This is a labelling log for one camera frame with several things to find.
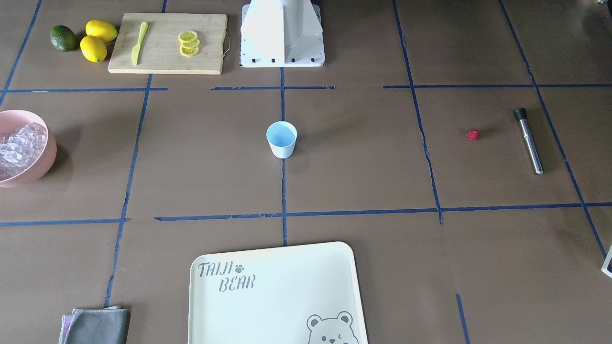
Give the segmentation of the light blue plastic cup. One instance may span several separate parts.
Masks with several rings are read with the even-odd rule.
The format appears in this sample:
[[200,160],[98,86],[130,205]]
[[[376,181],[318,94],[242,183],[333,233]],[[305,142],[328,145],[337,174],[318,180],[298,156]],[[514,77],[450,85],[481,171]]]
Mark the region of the light blue plastic cup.
[[273,155],[279,159],[286,159],[293,154],[297,137],[295,126],[284,120],[274,122],[266,130],[267,143]]

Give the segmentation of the clear ice cubes pile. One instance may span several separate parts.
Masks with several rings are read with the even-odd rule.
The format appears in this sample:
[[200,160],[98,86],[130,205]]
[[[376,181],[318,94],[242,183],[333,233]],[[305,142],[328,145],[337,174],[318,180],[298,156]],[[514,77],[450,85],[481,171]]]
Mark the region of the clear ice cubes pile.
[[42,155],[48,142],[47,130],[38,123],[29,123],[2,135],[0,140],[0,176],[13,178],[32,166]]

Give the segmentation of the cream bear serving tray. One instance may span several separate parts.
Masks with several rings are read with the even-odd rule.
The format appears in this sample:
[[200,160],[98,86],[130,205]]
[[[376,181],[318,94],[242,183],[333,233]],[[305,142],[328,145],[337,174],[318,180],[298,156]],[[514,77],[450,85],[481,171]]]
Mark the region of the cream bear serving tray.
[[367,344],[344,242],[212,253],[190,267],[189,344]]

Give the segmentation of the red strawberry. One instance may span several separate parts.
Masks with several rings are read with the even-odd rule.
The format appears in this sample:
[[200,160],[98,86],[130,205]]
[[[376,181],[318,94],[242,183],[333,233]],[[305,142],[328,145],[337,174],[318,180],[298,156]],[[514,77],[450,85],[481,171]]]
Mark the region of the red strawberry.
[[480,135],[480,131],[479,130],[469,130],[466,133],[466,137],[468,140],[470,141],[477,141],[480,139],[481,135]]

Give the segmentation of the lemon slices stack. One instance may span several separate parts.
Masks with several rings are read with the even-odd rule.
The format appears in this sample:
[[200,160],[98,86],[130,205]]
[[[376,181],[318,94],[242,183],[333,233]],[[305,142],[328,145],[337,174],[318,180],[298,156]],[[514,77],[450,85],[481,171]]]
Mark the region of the lemon slices stack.
[[196,31],[181,32],[178,37],[179,53],[183,57],[192,57],[199,53],[200,39]]

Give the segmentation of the bamboo cutting board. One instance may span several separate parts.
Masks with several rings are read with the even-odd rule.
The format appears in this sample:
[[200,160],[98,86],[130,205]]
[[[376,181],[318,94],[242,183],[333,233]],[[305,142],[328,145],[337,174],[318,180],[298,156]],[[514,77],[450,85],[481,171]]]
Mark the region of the bamboo cutting board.
[[[149,28],[142,43],[139,63],[131,63],[141,22]],[[224,43],[228,17],[225,14],[125,13],[114,42],[108,71],[112,74],[220,75],[224,62]],[[183,57],[178,35],[196,31],[199,53]]]

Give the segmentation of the yellow plastic knife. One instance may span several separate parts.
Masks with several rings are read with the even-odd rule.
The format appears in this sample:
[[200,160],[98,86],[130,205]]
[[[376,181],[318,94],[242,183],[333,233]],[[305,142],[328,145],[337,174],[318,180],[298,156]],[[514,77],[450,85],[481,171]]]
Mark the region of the yellow plastic knife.
[[141,22],[138,32],[138,37],[136,39],[135,45],[131,49],[131,63],[133,66],[138,65],[139,56],[142,48],[142,43],[147,33],[147,29],[149,28],[148,22]]

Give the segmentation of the yellow lemon upper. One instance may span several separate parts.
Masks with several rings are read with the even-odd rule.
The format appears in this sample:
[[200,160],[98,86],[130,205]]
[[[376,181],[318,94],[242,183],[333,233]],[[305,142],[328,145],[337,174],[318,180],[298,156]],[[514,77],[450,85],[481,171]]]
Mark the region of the yellow lemon upper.
[[100,38],[103,42],[112,42],[118,36],[117,28],[109,21],[90,20],[85,26],[86,35]]

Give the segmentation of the yellow lemon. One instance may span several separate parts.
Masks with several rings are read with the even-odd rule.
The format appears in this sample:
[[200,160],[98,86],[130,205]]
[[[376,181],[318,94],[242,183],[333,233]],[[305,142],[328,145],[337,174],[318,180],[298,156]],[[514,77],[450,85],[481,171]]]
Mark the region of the yellow lemon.
[[79,47],[83,56],[92,63],[103,62],[108,54],[104,41],[92,35],[83,37],[79,43]]
[[109,21],[90,20],[85,26],[86,35],[100,38],[103,42],[112,42],[118,36],[117,28]]

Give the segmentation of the yellow lemon lower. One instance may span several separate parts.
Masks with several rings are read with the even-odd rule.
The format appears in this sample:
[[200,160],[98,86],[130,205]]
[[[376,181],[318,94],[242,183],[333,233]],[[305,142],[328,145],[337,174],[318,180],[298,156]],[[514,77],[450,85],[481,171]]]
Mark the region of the yellow lemon lower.
[[104,41],[92,35],[83,37],[79,43],[79,47],[83,56],[92,63],[103,62],[108,54]]

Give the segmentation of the grey folded cloth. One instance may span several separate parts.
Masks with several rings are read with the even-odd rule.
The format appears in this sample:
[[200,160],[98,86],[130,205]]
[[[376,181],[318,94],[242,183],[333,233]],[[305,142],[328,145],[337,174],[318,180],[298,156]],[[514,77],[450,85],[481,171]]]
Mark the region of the grey folded cloth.
[[130,312],[120,306],[101,309],[75,308],[64,315],[60,344],[124,344]]

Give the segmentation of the green avocado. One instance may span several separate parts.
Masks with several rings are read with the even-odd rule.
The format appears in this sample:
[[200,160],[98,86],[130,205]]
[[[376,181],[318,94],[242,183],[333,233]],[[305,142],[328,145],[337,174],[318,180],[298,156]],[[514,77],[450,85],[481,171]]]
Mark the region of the green avocado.
[[53,26],[50,31],[50,42],[60,52],[73,52],[79,47],[77,36],[67,26]]

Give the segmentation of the pink bowl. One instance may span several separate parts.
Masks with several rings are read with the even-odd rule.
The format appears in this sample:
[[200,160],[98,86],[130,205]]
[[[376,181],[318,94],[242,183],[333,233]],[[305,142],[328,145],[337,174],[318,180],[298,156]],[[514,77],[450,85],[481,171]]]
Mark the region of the pink bowl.
[[6,110],[0,114],[1,135],[11,133],[17,128],[26,126],[29,123],[38,123],[48,132],[48,142],[42,155],[35,163],[24,172],[13,178],[1,180],[2,188],[22,186],[41,178],[52,167],[57,152],[57,145],[54,135],[50,132],[47,124],[37,114],[26,110]]

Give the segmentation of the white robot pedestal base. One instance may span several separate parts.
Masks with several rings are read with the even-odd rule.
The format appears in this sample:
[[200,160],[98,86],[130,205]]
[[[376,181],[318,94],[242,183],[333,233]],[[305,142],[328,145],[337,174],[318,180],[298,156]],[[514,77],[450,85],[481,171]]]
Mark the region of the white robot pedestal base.
[[242,7],[242,67],[321,67],[325,61],[318,4],[310,0],[252,0]]

